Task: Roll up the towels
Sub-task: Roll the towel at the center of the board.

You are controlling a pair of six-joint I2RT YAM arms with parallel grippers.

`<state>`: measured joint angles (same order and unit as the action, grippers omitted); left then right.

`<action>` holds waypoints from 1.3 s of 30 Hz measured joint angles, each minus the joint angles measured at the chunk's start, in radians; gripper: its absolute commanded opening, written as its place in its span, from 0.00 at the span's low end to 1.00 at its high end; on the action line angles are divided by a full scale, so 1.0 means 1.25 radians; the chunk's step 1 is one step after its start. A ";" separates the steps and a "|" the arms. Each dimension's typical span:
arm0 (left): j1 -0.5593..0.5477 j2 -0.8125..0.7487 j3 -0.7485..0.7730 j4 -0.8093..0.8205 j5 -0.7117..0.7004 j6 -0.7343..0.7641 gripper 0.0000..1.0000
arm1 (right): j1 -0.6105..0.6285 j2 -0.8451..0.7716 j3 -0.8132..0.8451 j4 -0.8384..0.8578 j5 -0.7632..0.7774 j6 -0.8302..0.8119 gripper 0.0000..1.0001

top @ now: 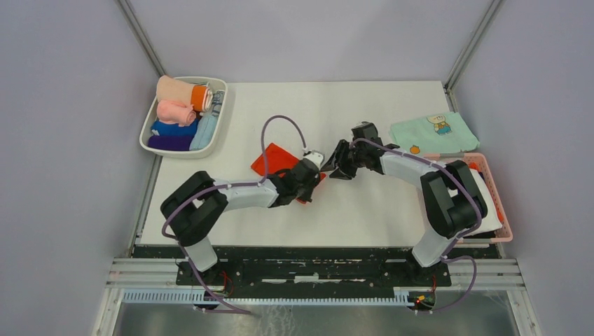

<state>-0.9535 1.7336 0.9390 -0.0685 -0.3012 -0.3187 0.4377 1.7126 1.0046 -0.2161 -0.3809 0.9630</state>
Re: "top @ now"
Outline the pink panda towel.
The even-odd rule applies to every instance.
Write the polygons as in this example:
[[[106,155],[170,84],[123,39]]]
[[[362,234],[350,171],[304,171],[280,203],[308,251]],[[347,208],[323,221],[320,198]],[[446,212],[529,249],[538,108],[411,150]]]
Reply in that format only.
[[[180,102],[166,99],[158,102],[156,113],[160,122],[180,127],[189,126],[197,118],[193,105],[186,106]]]

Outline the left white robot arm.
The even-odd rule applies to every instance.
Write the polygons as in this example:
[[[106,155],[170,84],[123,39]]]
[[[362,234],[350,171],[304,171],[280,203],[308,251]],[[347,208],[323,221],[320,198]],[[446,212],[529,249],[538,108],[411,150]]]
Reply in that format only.
[[[322,179],[323,161],[322,153],[310,151],[292,168],[260,181],[232,182],[198,171],[179,186],[163,201],[160,211],[166,227],[192,261],[195,278],[205,285],[219,279],[219,259],[208,234],[221,214],[251,207],[282,207],[295,200],[310,202]]]

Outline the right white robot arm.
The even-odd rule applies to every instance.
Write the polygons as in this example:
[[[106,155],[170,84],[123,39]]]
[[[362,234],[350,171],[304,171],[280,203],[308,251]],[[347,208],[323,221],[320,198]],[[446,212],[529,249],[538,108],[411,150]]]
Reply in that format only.
[[[469,166],[456,160],[431,161],[382,142],[376,126],[364,122],[352,128],[352,140],[340,140],[322,167],[332,179],[351,180],[360,168],[391,176],[415,186],[429,223],[412,248],[404,267],[405,278],[421,286],[432,278],[432,266],[445,260],[465,234],[481,226],[488,204]]]

